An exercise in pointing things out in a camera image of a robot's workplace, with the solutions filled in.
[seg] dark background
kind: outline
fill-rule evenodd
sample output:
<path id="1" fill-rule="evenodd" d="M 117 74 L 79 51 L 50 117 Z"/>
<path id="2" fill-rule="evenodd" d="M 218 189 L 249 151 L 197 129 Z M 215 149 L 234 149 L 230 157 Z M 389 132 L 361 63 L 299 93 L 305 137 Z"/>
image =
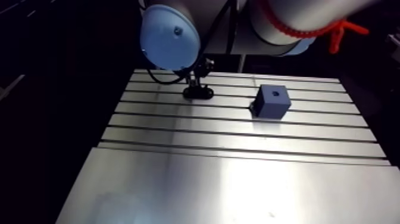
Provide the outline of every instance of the dark background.
<path id="1" fill-rule="evenodd" d="M 0 14 L 0 86 L 26 77 L 0 102 L 2 202 L 15 223 L 54 223 L 133 70 L 151 65 L 139 48 L 136 1 L 7 0 L 0 10 L 15 3 Z M 400 70 L 385 39 L 400 25 L 399 3 L 381 1 L 349 20 L 371 34 L 347 32 L 337 55 L 323 36 L 301 55 L 249 55 L 243 72 L 340 78 L 398 165 Z M 238 69 L 237 55 L 209 56 L 216 71 Z"/>

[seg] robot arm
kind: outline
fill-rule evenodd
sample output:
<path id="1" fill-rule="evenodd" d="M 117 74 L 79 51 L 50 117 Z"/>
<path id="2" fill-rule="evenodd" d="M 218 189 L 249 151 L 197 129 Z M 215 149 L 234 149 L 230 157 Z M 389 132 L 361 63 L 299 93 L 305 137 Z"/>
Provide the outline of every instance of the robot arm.
<path id="1" fill-rule="evenodd" d="M 203 52 L 300 54 L 327 32 L 368 33 L 342 19 L 374 1 L 148 0 L 140 45 L 150 62 L 175 71 L 193 67 Z"/>

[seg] black cable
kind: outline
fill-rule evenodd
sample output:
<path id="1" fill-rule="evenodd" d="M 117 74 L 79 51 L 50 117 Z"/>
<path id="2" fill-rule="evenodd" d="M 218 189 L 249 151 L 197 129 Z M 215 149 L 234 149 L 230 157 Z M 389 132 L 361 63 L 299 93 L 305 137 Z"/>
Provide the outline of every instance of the black cable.
<path id="1" fill-rule="evenodd" d="M 178 82 L 182 81 L 182 80 L 185 78 L 185 76 L 179 76 L 179 78 L 177 78 L 177 79 L 175 79 L 175 80 L 165 82 L 165 81 L 161 81 L 161 80 L 157 79 L 157 78 L 153 75 L 153 73 L 150 71 L 150 69 L 147 69 L 147 72 L 149 73 L 151 79 L 154 80 L 154 82 L 157 82 L 157 83 L 162 84 L 162 85 L 171 85 L 171 84 L 175 84 L 175 83 L 178 83 Z"/>
<path id="2" fill-rule="evenodd" d="M 139 0 L 137 0 L 137 4 L 139 5 L 139 8 L 141 9 L 141 10 L 146 10 L 147 9 L 147 7 L 146 7 L 146 1 L 143 1 L 143 4 L 144 5 L 142 5 L 141 3 L 140 3 L 140 1 Z"/>
<path id="3" fill-rule="evenodd" d="M 225 54 L 230 54 L 236 37 L 236 28 L 238 25 L 238 0 L 231 0 L 229 15 L 228 40 Z"/>
<path id="4" fill-rule="evenodd" d="M 196 61 L 188 68 L 182 69 L 180 71 L 174 71 L 174 73 L 177 74 L 179 76 L 179 78 L 177 78 L 176 80 L 169 81 L 169 82 L 163 82 L 163 81 L 158 80 L 151 73 L 150 69 L 147 69 L 147 72 L 149 73 L 150 77 L 154 80 L 154 82 L 157 82 L 157 83 L 162 84 L 162 85 L 171 85 L 171 84 L 176 84 L 176 83 L 182 81 L 184 78 L 186 78 L 188 75 L 190 75 L 191 71 L 197 66 L 197 64 L 199 63 L 201 57 L 203 56 L 204 51 L 205 51 L 208 43 L 210 42 L 211 37 L 213 36 L 215 31 L 217 30 L 218 25 L 220 24 L 223 16 L 228 11 L 228 8 L 231 7 L 231 6 L 232 6 L 231 0 L 227 0 L 226 3 L 224 4 L 224 6 L 222 7 L 222 9 L 220 10 L 220 12 L 215 17 L 214 21 L 211 24 L 210 29 L 208 30 L 208 32 L 206 33 L 206 35 L 204 36 L 204 38 L 202 40 L 201 47 L 200 47 L 200 50 L 199 50 L 199 54 L 197 56 Z"/>

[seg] metal table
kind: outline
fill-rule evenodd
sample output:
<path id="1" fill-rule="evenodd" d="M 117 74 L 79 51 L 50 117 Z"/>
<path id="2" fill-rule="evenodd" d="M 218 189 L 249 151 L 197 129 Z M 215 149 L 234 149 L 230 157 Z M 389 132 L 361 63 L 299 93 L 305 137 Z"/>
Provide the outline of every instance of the metal table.
<path id="1" fill-rule="evenodd" d="M 400 223 L 400 172 L 337 79 L 204 83 L 215 97 L 188 101 L 136 70 L 57 223 Z M 281 120 L 251 116 L 260 84 L 288 88 Z"/>

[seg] blue cube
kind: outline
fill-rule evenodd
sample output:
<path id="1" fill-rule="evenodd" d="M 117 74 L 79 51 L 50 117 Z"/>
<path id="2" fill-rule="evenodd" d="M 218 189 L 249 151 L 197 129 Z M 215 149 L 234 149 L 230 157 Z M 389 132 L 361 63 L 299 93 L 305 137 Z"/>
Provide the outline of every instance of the blue cube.
<path id="1" fill-rule="evenodd" d="M 252 109 L 257 117 L 281 119 L 291 105 L 285 86 L 261 85 Z"/>

